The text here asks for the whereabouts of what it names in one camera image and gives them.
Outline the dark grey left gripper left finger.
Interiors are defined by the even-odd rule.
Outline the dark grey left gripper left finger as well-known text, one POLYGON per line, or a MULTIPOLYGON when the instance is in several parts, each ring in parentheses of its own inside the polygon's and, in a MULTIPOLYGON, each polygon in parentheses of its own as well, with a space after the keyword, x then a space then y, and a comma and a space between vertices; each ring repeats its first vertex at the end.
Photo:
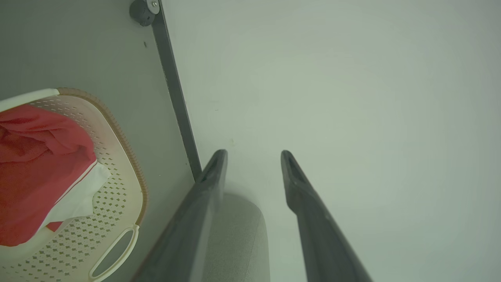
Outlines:
POLYGON ((202 281, 211 225, 223 200, 227 159, 227 150, 214 152, 134 275, 134 282, 202 281))

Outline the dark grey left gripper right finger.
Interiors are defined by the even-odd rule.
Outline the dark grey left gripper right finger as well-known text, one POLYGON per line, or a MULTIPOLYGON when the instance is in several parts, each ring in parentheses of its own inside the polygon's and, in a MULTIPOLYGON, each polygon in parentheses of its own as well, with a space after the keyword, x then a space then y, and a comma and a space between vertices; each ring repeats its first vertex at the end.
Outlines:
POLYGON ((370 282, 371 277, 293 154, 281 152, 286 202, 297 216, 309 282, 370 282))

